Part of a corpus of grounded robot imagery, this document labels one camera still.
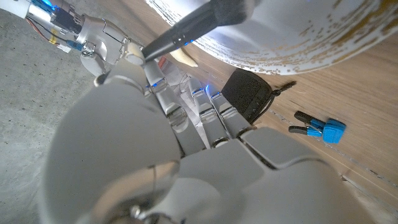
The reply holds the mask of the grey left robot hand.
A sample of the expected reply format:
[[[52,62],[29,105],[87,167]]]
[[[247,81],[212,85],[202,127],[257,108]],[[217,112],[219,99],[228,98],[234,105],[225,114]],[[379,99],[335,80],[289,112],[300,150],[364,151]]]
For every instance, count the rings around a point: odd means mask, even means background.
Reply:
[[[42,223],[372,223],[336,171],[234,111],[207,149],[136,44],[65,115],[39,197]]]

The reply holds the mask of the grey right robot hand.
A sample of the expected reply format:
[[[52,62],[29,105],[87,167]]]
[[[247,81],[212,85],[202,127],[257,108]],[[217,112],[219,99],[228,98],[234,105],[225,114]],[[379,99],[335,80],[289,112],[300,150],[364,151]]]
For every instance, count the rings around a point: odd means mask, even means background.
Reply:
[[[105,62],[114,65],[123,55],[128,36],[114,23],[82,15],[83,25],[76,41],[83,45],[80,60],[94,76],[106,73]]]

